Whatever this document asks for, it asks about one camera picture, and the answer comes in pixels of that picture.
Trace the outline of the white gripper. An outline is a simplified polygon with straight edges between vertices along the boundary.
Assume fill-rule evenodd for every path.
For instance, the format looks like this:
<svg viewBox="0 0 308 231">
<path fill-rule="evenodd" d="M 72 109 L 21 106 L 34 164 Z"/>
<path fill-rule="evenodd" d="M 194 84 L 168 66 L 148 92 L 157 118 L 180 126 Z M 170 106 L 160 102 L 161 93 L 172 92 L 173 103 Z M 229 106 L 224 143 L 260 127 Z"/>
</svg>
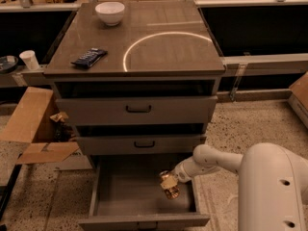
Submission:
<svg viewBox="0 0 308 231">
<path fill-rule="evenodd" d="M 205 167 L 198 164 L 193 157 L 190 157 L 177 164 L 173 172 L 177 179 L 173 175 L 162 177 L 161 187 L 163 190 L 176 187 L 178 181 L 181 183 L 191 181 L 195 176 L 203 174 L 205 172 Z"/>
</svg>

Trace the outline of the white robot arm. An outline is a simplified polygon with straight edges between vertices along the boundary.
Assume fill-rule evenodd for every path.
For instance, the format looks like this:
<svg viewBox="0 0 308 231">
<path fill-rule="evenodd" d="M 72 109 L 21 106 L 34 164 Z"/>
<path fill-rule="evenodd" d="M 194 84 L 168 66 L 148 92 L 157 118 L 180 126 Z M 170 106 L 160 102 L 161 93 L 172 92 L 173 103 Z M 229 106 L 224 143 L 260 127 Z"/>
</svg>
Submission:
<svg viewBox="0 0 308 231">
<path fill-rule="evenodd" d="M 174 199 L 180 183 L 220 168 L 239 176 L 238 231 L 306 231 L 308 160 L 277 144 L 257 143 L 244 154 L 200 144 L 190 158 L 160 173 L 161 188 Z"/>
</svg>

